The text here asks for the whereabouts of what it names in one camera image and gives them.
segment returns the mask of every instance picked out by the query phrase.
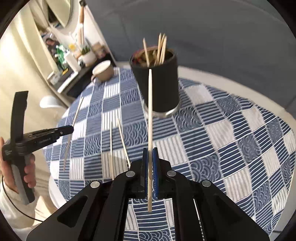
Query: patchwork tablecloth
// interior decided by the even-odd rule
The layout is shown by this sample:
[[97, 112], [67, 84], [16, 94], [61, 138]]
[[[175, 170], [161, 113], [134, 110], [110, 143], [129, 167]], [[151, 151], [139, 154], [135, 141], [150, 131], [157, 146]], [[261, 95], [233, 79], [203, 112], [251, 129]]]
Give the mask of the patchwork tablecloth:
[[[285, 206], [295, 164], [295, 138], [290, 127], [251, 101], [192, 80], [179, 79], [181, 109], [167, 119], [153, 119], [153, 146], [159, 157], [188, 179], [209, 179], [268, 234]], [[58, 126], [74, 126], [66, 171], [67, 136], [48, 146], [45, 157], [66, 200], [92, 180], [110, 180], [110, 121], [114, 172], [127, 170], [118, 131], [131, 161], [148, 145], [147, 119], [131, 70], [102, 84], [90, 84], [66, 111]], [[125, 240], [174, 240], [171, 200], [129, 201]]]

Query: metal screw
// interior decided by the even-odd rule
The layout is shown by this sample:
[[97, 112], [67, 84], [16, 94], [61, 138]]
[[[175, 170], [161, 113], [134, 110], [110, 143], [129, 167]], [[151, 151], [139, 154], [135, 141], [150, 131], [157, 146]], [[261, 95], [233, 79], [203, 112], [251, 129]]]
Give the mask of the metal screw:
[[135, 172], [133, 172], [133, 171], [128, 171], [127, 173], [126, 173], [126, 176], [127, 177], [133, 177], [135, 175]]
[[91, 183], [92, 188], [98, 188], [100, 186], [100, 183], [98, 181], [94, 181]]
[[204, 186], [204, 187], [209, 187], [209, 186], [211, 186], [211, 182], [209, 181], [209, 180], [203, 180], [202, 181], [202, 185]]
[[170, 170], [170, 171], [167, 172], [167, 175], [168, 175], [169, 177], [174, 177], [174, 176], [177, 175], [177, 173], [176, 173], [175, 171], [173, 171], [173, 170]]

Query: gray grip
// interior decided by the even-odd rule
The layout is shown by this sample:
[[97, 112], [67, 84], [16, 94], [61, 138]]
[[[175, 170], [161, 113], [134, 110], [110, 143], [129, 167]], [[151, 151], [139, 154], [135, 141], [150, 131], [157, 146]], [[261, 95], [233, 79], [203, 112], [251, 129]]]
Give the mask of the gray grip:
[[28, 184], [24, 181], [25, 166], [30, 163], [30, 156], [25, 156], [23, 160], [19, 160], [16, 164], [11, 165], [15, 184], [17, 186], [22, 203], [27, 205], [35, 200], [33, 190], [28, 187]]

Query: gray wall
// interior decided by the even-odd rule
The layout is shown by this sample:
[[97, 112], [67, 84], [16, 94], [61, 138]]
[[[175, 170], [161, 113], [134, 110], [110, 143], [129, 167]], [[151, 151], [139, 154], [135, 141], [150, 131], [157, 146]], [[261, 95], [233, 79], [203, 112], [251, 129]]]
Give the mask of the gray wall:
[[296, 117], [296, 40], [266, 0], [86, 0], [116, 60], [156, 45], [186, 67], [225, 76]]

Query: black cable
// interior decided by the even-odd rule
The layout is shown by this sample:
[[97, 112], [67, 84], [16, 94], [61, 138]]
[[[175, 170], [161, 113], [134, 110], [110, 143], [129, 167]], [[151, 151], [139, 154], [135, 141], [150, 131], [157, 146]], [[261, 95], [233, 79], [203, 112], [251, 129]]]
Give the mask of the black cable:
[[43, 222], [43, 221], [41, 221], [41, 220], [39, 220], [39, 219], [36, 219], [36, 218], [32, 218], [32, 217], [30, 217], [30, 216], [28, 216], [27, 214], [25, 214], [25, 213], [23, 213], [21, 210], [19, 210], [15, 205], [14, 205], [14, 203], [11, 201], [11, 199], [9, 198], [9, 196], [7, 195], [7, 192], [6, 192], [6, 190], [5, 190], [5, 188], [4, 188], [4, 180], [3, 180], [3, 176], [2, 176], [2, 187], [3, 187], [3, 190], [4, 190], [4, 192], [5, 192], [5, 194], [6, 194], [6, 196], [7, 196], [7, 198], [9, 199], [9, 201], [11, 202], [11, 204], [21, 213], [21, 214], [23, 214], [23, 215], [25, 215], [26, 217], [28, 217], [28, 218], [30, 218], [30, 219], [33, 219], [33, 220], [36, 220], [36, 221], [39, 221], [39, 222]]

